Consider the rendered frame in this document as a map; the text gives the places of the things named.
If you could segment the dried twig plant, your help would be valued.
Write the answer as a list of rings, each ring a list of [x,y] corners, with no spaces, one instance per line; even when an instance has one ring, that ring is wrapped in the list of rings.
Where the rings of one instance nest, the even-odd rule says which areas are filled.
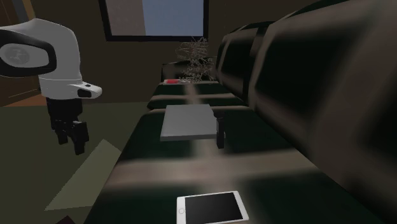
[[[207,39],[193,38],[190,42],[182,42],[176,49],[178,59],[186,62],[179,75],[179,79],[190,83],[200,81],[214,81],[211,76],[214,65],[212,57],[208,56],[209,43]]]

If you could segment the white tablet with black screen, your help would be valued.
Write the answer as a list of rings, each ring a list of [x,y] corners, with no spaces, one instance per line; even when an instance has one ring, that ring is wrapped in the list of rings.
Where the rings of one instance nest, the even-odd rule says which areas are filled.
[[[236,224],[248,220],[238,191],[177,198],[176,224]]]

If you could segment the black-framed window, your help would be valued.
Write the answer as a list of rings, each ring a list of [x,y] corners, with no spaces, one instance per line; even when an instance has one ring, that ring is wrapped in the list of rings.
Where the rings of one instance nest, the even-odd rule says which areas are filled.
[[[195,41],[209,35],[209,0],[98,0],[107,41]]]

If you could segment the dark sofa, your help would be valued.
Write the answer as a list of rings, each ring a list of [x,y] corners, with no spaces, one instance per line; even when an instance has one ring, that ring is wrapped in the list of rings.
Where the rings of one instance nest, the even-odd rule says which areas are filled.
[[[397,0],[319,0],[222,40],[214,81],[153,94],[84,224],[176,224],[177,198],[238,191],[236,224],[397,224]],[[161,141],[168,105],[216,139]]]

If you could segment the grey flat book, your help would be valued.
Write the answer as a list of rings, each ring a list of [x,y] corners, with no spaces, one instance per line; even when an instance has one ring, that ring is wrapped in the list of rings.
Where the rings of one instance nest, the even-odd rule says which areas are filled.
[[[208,104],[168,105],[161,141],[216,139],[216,118]]]

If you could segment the dark green rug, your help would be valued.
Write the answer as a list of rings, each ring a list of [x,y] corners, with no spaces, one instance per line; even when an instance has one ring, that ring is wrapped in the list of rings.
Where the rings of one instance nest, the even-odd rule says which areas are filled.
[[[44,106],[0,108],[0,224],[83,224],[145,102],[86,104],[90,140],[60,145]]]

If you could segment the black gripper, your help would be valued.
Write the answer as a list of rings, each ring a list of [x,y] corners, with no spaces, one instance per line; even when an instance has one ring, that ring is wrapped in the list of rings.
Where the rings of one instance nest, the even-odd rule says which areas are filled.
[[[83,104],[81,99],[56,100],[46,98],[48,114],[50,116],[50,124],[52,130],[55,130],[60,145],[68,143],[68,135],[66,129],[56,129],[56,120],[71,120],[70,137],[74,144],[76,155],[85,152],[85,143],[89,141],[88,128],[86,122],[75,121],[83,112]]]

